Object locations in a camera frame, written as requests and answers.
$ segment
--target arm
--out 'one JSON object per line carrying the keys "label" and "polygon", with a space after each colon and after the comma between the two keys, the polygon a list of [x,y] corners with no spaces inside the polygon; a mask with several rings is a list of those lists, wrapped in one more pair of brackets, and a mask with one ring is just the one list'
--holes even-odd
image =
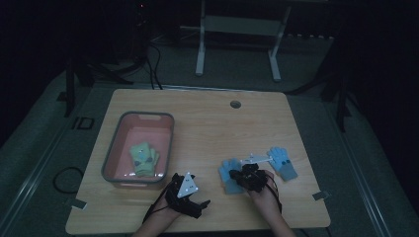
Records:
{"label": "arm", "polygon": [[[274,174],[269,171],[265,173],[272,179],[268,178],[268,185],[275,191],[274,187]],[[278,208],[276,197],[268,189],[263,189],[262,192],[257,193],[254,191],[248,192],[252,198],[253,203],[258,208],[263,218],[267,221],[275,236],[277,237],[295,237],[295,234],[290,229]]]}
{"label": "arm", "polygon": [[181,215],[181,213],[168,207],[166,198],[160,199],[155,205],[154,211],[133,233],[132,237],[156,237],[169,228],[173,221]]}

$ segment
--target wooden table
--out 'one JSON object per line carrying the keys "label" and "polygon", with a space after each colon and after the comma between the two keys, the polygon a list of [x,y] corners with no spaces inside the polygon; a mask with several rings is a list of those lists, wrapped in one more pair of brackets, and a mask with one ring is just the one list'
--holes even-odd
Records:
{"label": "wooden table", "polygon": [[[241,103],[234,109],[231,101]],[[250,153],[264,155],[272,146],[287,148],[298,173],[283,182],[276,177],[283,215],[291,228],[326,227],[330,218],[324,201],[314,200],[317,181],[282,93],[233,91],[117,90],[105,115],[77,198],[84,210],[73,208],[70,234],[131,233],[160,191],[117,189],[101,168],[120,116],[127,111],[166,112],[175,118],[167,178],[191,172],[200,190],[194,202],[211,200],[199,219],[181,216],[167,232],[254,230],[269,228],[247,194],[225,195],[217,168],[221,161]],[[272,171],[268,163],[260,165]]]}

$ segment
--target green cloth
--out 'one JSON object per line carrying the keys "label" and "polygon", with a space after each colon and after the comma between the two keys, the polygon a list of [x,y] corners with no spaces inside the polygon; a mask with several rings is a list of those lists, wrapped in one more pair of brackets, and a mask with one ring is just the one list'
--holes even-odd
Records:
{"label": "green cloth", "polygon": [[155,176],[154,167],[160,155],[154,148],[150,148],[148,142],[145,141],[139,145],[132,146],[129,153],[137,176]]}

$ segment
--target white object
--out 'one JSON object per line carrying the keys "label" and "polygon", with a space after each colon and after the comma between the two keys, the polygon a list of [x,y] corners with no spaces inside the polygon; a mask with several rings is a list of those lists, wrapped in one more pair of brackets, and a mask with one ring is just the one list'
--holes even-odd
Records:
{"label": "white object", "polygon": [[198,191],[197,185],[195,185],[194,179],[192,179],[191,173],[188,172],[182,182],[181,189],[178,191],[178,198],[191,195]]}

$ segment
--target human hand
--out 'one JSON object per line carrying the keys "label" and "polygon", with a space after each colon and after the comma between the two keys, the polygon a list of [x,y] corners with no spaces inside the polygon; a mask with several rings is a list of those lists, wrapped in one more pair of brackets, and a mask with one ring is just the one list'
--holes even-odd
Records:
{"label": "human hand", "polygon": [[252,198],[253,203],[258,208],[259,212],[265,217],[270,217],[270,214],[281,214],[279,207],[280,201],[278,200],[278,189],[274,184],[274,174],[270,171],[264,170],[268,176],[267,185],[274,191],[274,194],[265,187],[260,193],[255,191],[247,191],[249,196]]}
{"label": "human hand", "polygon": [[278,189],[275,186],[274,174],[267,170],[265,170],[265,174],[269,177],[267,185],[271,189],[266,187],[266,189],[263,189],[260,193],[255,191],[248,191],[247,193],[252,198],[259,213],[266,220],[269,226],[271,226],[271,229],[276,237],[295,237],[295,234],[290,229],[281,214],[281,203],[278,199]]}
{"label": "human hand", "polygon": [[142,225],[132,235],[133,237],[155,237],[164,232],[182,213],[169,207],[164,192],[155,204]]}

